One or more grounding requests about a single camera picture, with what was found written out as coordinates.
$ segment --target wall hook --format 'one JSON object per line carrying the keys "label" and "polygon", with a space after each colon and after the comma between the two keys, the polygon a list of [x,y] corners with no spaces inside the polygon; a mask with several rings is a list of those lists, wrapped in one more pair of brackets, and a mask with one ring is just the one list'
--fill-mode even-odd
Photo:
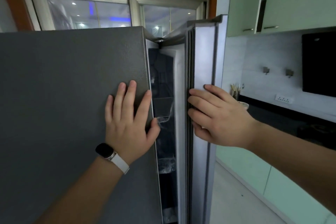
{"label": "wall hook", "polygon": [[268,74],[270,72],[270,69],[268,67],[263,67],[262,72]]}
{"label": "wall hook", "polygon": [[291,78],[294,75],[294,71],[291,69],[286,69],[286,76],[288,76],[288,78]]}

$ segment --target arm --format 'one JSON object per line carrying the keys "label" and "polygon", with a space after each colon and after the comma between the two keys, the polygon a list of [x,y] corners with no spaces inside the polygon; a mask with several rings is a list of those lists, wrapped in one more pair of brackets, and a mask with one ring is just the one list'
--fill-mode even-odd
{"label": "arm", "polygon": [[245,148],[284,173],[336,214],[336,151],[253,119],[224,90],[205,85],[188,99],[195,134],[210,143]]}
{"label": "arm", "polygon": [[[160,132],[156,119],[152,120],[149,132],[145,132],[152,98],[149,90],[134,117],[136,87],[136,82],[131,81],[125,95],[126,85],[121,83],[114,103],[113,97],[108,96],[105,107],[106,143],[128,165],[149,150]],[[78,181],[35,224],[94,223],[122,175],[123,172],[115,164],[97,157]]]}

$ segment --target baseboard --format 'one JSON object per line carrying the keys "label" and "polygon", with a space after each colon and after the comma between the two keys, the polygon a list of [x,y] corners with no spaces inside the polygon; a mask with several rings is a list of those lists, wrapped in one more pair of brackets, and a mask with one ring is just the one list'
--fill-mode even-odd
{"label": "baseboard", "polygon": [[276,215],[279,216],[287,224],[295,224],[290,218],[288,218],[283,212],[281,212],[275,205],[268,201],[260,192],[245,182],[239,175],[237,175],[231,168],[229,168],[223,161],[216,157],[216,161],[233,177],[235,177],[241,184],[243,184],[250,192],[252,192],[260,201],[262,201],[268,208],[270,208]]}

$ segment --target person's left hand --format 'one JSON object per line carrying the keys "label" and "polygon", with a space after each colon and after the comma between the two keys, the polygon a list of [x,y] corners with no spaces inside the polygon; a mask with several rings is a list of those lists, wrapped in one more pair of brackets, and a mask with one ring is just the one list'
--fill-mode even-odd
{"label": "person's left hand", "polygon": [[148,133],[145,132],[152,100],[150,90],[145,93],[134,116],[136,89],[137,83],[132,80],[125,94],[126,84],[120,83],[115,100],[109,95],[105,106],[106,143],[112,146],[128,165],[149,150],[160,132],[156,118],[152,120]]}

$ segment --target window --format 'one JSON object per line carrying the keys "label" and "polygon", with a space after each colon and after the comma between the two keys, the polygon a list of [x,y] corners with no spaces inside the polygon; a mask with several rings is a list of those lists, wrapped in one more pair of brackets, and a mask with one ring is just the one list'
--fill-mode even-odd
{"label": "window", "polygon": [[33,0],[42,30],[144,26],[163,37],[205,17],[204,0]]}

